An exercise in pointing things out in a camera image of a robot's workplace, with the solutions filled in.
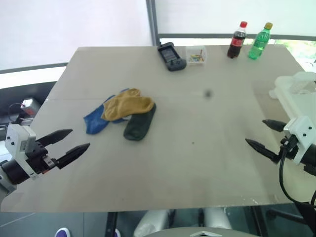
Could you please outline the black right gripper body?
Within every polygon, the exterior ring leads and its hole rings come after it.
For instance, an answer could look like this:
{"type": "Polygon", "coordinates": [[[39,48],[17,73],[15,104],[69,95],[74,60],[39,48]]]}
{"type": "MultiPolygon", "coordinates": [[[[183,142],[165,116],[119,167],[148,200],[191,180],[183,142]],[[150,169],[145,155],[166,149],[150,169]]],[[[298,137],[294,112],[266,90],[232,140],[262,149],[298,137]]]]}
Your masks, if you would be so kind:
{"type": "Polygon", "coordinates": [[[288,159],[294,159],[298,153],[298,139],[295,135],[285,136],[281,140],[280,155],[288,159]]]}

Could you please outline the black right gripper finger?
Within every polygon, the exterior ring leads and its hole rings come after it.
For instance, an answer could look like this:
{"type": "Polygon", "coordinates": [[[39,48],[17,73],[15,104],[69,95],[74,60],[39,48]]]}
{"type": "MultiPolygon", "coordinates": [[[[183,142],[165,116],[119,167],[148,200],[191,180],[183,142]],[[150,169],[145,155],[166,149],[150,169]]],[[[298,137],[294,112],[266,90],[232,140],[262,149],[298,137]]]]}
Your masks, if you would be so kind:
{"type": "Polygon", "coordinates": [[[270,129],[275,130],[277,132],[283,132],[284,127],[287,125],[287,123],[285,122],[273,119],[264,119],[262,120],[262,122],[270,129]]]}
{"type": "Polygon", "coordinates": [[[279,155],[275,154],[274,152],[267,149],[263,144],[252,140],[252,139],[245,139],[250,147],[252,147],[256,152],[260,153],[261,155],[270,159],[273,163],[278,163],[280,161],[279,155]]]}

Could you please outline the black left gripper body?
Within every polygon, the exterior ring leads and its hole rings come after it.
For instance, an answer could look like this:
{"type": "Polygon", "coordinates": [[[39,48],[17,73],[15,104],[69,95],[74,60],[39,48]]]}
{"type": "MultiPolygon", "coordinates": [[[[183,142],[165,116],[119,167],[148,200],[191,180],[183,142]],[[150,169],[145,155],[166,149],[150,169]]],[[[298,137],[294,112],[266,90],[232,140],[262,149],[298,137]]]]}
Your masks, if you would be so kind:
{"type": "Polygon", "coordinates": [[[28,165],[36,174],[44,174],[54,168],[57,164],[56,159],[48,156],[48,150],[39,142],[35,142],[33,149],[26,153],[28,165]]]}

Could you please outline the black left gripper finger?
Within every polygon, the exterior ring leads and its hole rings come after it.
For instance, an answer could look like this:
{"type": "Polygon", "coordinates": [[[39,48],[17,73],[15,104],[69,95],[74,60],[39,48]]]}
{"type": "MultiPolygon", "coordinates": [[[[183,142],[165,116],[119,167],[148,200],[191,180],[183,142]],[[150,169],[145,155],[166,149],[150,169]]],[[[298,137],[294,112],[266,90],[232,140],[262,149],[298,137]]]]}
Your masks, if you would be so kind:
{"type": "Polygon", "coordinates": [[[90,146],[90,143],[82,144],[67,151],[64,156],[57,160],[57,167],[64,168],[74,160],[78,159],[90,146]]]}
{"type": "Polygon", "coordinates": [[[37,146],[40,148],[46,147],[51,144],[55,144],[63,140],[67,135],[69,135],[73,130],[72,129],[60,129],[55,132],[52,132],[40,139],[37,140],[37,146]]]}

